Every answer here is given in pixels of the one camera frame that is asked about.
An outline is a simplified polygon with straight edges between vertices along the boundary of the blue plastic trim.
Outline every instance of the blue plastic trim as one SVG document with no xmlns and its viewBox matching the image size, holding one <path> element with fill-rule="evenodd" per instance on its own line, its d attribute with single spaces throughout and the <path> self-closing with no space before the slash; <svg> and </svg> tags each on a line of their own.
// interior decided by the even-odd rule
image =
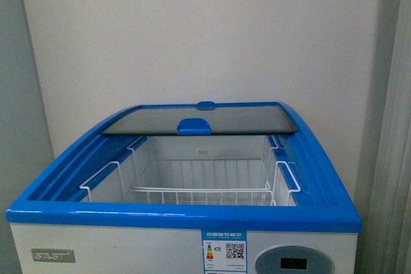
<svg viewBox="0 0 411 274">
<path fill-rule="evenodd" d="M 80 137 L 59 156 L 6 211 L 11 223 L 97 225 L 118 227 L 190 228 L 223 230 L 266 230 L 284 232 L 361 231 L 361 219 L 327 155 L 307 124 L 288 105 L 276 102 L 217 103 L 216 107 L 279 105 L 298 132 L 276 137 L 279 159 L 295 163 L 295 175 L 304 194 L 296 196 L 297 207 L 143 205 L 126 203 L 82 203 L 48 201 L 52 178 L 64 179 L 69 166 L 84 164 L 94 157 L 100 132 L 139 108 L 192 108 L 195 105 L 145 105 L 110 116 Z"/>
<path fill-rule="evenodd" d="M 24 201 L 6 211 L 11 223 L 143 228 L 358 233 L 349 209 L 214 205 L 143 205 Z"/>
<path fill-rule="evenodd" d="M 177 126 L 177 135 L 211 135 L 210 124 L 201 118 L 187 118 Z"/>
</svg>

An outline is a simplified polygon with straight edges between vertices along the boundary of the brand logo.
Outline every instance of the brand logo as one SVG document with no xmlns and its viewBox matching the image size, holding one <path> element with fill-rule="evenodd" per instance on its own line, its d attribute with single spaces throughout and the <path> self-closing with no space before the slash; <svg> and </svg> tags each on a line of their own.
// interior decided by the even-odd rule
<svg viewBox="0 0 411 274">
<path fill-rule="evenodd" d="M 31 255 L 34 261 L 40 262 L 75 262 L 74 251 L 54 250 L 50 248 L 32 248 Z"/>
</svg>

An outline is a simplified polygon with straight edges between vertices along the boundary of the white wire basket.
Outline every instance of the white wire basket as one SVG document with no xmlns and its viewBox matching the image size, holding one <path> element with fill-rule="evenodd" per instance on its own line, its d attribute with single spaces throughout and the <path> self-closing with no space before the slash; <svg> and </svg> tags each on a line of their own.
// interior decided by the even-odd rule
<svg viewBox="0 0 411 274">
<path fill-rule="evenodd" d="M 293 194 L 301 191 L 266 136 L 156 136 L 141 144 L 143 138 L 127 147 L 130 156 L 122 163 L 109 162 L 81 184 L 87 191 L 82 201 L 293 206 Z M 91 189 L 89 183 L 110 167 Z"/>
</svg>

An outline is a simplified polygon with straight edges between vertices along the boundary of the blue freezer rim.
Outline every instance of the blue freezer rim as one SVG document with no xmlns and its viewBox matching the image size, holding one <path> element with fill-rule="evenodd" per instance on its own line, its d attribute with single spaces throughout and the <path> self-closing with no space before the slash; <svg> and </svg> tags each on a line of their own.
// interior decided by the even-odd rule
<svg viewBox="0 0 411 274">
<path fill-rule="evenodd" d="M 216 103 L 216 107 L 280 106 L 292 120 L 293 134 L 306 163 L 320 170 L 316 181 L 332 186 L 335 205 L 326 206 L 231 206 L 157 205 L 133 203 L 84 203 L 78 201 L 29 200 L 35 189 L 64 159 L 100 135 L 123 116 L 142 108 L 193 108 L 197 105 L 139 105 L 126 108 L 91 128 L 66 149 L 16 199 L 6 211 L 9 223 L 92 225 L 112 227 L 259 230 L 278 232 L 359 233 L 362 222 L 347 191 L 317 138 L 304 120 L 282 102 Z"/>
</svg>

